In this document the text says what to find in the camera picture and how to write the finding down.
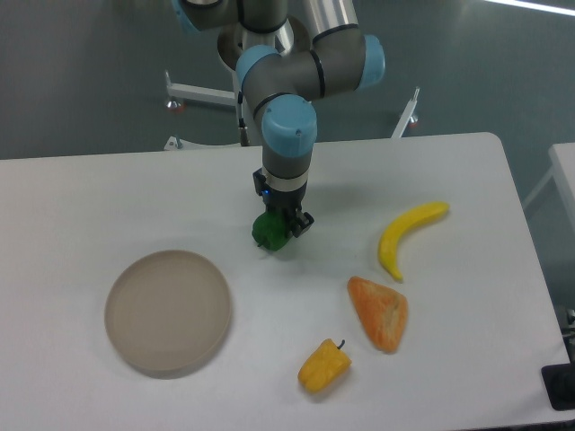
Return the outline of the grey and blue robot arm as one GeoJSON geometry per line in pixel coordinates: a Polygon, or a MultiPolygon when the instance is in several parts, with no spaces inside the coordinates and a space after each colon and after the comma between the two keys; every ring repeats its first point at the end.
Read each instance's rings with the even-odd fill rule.
{"type": "Polygon", "coordinates": [[[189,31],[236,32],[224,48],[236,51],[230,65],[237,101],[252,116],[261,142],[262,166],[253,174],[265,211],[254,222],[260,245],[305,233],[313,217],[303,211],[312,151],[317,139],[313,101],[375,85],[385,73],[378,38],[359,28],[351,1],[305,1],[310,20],[304,48],[291,40],[286,1],[175,1],[172,8],[189,31]]]}

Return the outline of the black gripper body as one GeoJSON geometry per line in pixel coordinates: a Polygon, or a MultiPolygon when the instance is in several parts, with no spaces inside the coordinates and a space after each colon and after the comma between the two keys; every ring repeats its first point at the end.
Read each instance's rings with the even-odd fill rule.
{"type": "Polygon", "coordinates": [[[263,175],[261,180],[261,197],[267,211],[286,211],[295,213],[302,209],[302,201],[305,197],[307,183],[303,183],[299,188],[289,191],[275,189],[263,175]]]}

